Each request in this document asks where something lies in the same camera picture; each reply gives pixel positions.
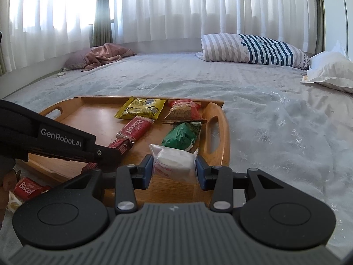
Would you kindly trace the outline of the person's hand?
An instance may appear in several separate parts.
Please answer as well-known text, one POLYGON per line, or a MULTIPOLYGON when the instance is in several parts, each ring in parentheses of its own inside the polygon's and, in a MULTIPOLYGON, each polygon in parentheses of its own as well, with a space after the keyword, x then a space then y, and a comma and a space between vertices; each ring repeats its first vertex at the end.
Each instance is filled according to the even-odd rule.
POLYGON ((0 223, 2 226, 2 222, 5 217, 5 211, 6 207, 9 201, 9 192, 13 190, 19 181, 21 174, 21 170, 15 171, 11 170, 9 173, 7 173, 2 181, 1 187, 0 187, 0 223))

